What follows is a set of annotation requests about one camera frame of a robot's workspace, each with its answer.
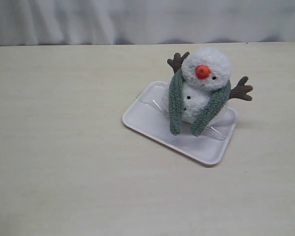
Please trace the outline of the white plush snowman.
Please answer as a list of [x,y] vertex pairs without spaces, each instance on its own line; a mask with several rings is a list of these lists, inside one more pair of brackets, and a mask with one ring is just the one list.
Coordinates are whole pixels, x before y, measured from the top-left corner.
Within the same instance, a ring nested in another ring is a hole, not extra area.
[[174,73],[181,72],[184,103],[183,119],[192,123],[212,99],[213,93],[231,77],[228,58],[215,48],[200,48],[193,53],[174,54],[167,60]]

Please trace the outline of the green knitted scarf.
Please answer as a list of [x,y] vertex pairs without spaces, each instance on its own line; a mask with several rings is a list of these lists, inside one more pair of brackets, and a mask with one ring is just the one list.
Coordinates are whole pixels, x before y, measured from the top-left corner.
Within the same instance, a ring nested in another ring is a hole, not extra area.
[[[182,132],[182,115],[184,111],[182,88],[184,82],[185,79],[182,70],[179,69],[173,75],[169,85],[170,132],[175,136]],[[205,105],[201,113],[196,116],[195,121],[190,127],[190,133],[193,136],[199,137],[210,121],[221,112],[229,99],[230,91],[231,82],[227,80],[225,86],[213,92],[207,105]]]

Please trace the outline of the white rectangular plastic tray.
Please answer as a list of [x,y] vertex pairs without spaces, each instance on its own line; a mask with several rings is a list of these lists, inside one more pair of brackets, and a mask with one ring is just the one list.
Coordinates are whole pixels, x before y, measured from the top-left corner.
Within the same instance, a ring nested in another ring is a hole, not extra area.
[[[237,123],[237,113],[236,111],[231,108],[236,115],[236,123]],[[138,104],[138,101],[135,101],[131,104],[131,106],[125,111],[122,116],[123,124],[134,130],[135,132],[142,134],[162,145],[165,145],[178,153],[181,153],[203,165],[207,166],[214,166],[218,164],[223,156],[229,142],[232,138],[234,129],[236,127],[236,123],[230,127],[229,133],[224,140],[217,140],[210,137],[196,137],[195,139],[191,137],[181,137],[181,138],[170,138],[168,136],[161,136],[161,137],[153,137],[150,133],[140,130],[138,125],[140,122],[134,116],[138,114],[138,111],[141,111],[142,107]]]

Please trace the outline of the white backdrop curtain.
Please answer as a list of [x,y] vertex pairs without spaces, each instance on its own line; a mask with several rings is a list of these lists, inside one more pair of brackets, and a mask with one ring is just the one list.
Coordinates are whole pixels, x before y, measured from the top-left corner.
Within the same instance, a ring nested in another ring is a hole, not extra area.
[[0,0],[0,46],[295,41],[295,0]]

